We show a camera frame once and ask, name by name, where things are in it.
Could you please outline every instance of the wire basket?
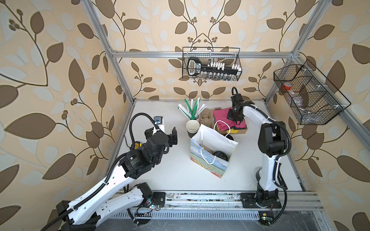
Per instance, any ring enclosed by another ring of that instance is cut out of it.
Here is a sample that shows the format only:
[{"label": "wire basket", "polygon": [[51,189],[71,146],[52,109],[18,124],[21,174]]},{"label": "wire basket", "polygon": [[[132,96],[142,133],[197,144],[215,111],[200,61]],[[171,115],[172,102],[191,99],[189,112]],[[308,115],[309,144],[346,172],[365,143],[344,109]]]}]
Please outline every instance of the wire basket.
[{"label": "wire basket", "polygon": [[183,47],[182,78],[238,81],[242,74],[240,48]]},{"label": "wire basket", "polygon": [[[323,76],[324,84],[312,73],[316,70]],[[351,105],[343,93],[309,60],[303,65],[292,64],[274,71],[274,82],[301,125],[327,124]]]}]

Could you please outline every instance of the pink napkin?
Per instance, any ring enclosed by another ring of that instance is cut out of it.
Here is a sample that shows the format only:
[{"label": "pink napkin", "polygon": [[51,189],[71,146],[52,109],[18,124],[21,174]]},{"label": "pink napkin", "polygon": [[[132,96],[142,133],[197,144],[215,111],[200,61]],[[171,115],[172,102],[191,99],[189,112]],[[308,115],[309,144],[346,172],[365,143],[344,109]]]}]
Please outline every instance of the pink napkin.
[{"label": "pink napkin", "polygon": [[[213,114],[215,115],[215,120],[216,121],[222,120],[225,123],[227,123],[230,126],[230,128],[235,129],[235,130],[245,129],[246,123],[245,123],[244,120],[239,125],[236,125],[236,122],[227,119],[229,109],[231,109],[231,108],[226,108],[226,109],[221,109],[221,110],[213,110]],[[226,126],[226,124],[224,124],[222,122],[217,122],[217,126],[220,129],[220,131],[226,131],[226,130],[229,129]]]}]

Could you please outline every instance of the black wire basket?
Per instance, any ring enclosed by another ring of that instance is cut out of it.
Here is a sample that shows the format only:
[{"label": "black wire basket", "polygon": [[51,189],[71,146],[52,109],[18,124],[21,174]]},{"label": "black wire basket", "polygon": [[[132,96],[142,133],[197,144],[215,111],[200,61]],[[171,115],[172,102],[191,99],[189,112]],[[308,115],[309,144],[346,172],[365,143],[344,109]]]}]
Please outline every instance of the black wire basket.
[{"label": "black wire basket", "polygon": [[238,81],[242,74],[240,48],[183,47],[182,77]]},{"label": "black wire basket", "polygon": [[[313,74],[321,74],[325,83]],[[317,67],[307,60],[274,71],[274,82],[300,125],[324,125],[351,102]]]}]

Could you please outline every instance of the floral wallpaper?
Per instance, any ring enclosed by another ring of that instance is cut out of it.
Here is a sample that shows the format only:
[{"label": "floral wallpaper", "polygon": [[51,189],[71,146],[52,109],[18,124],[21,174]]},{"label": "floral wallpaper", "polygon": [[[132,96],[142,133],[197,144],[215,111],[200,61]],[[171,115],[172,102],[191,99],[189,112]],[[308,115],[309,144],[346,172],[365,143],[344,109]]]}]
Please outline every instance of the floral wallpaper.
[{"label": "floral wallpaper", "polygon": [[[370,2],[333,0],[301,53],[327,75],[330,88],[334,85],[352,102],[347,110],[368,129],[369,47]],[[369,150],[339,116],[323,126],[298,125],[280,94],[270,110],[289,127],[290,153],[308,189],[318,193],[332,226],[338,231],[370,230]]]},{"label": "floral wallpaper", "polygon": [[92,0],[113,50],[291,51],[315,0]]},{"label": "floral wallpaper", "polygon": [[213,81],[182,76],[179,59],[122,58],[121,69],[137,99],[230,99],[236,87],[245,99],[263,99],[273,84],[273,71],[281,59],[241,59],[239,81]]},{"label": "floral wallpaper", "polygon": [[128,103],[77,1],[0,0],[0,49],[0,230],[40,230],[101,179]]}]

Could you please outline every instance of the gift bag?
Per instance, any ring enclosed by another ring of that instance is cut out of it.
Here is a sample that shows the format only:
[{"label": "gift bag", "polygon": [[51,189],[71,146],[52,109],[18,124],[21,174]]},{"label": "gift bag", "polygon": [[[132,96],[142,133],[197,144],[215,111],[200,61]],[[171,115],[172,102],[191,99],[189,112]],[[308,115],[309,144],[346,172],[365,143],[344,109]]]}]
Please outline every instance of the gift bag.
[{"label": "gift bag", "polygon": [[[231,156],[237,145],[238,142],[229,140],[214,128],[202,124],[190,141],[190,159],[221,178],[229,166]],[[228,161],[212,155],[209,151],[222,151],[227,155]]]}]

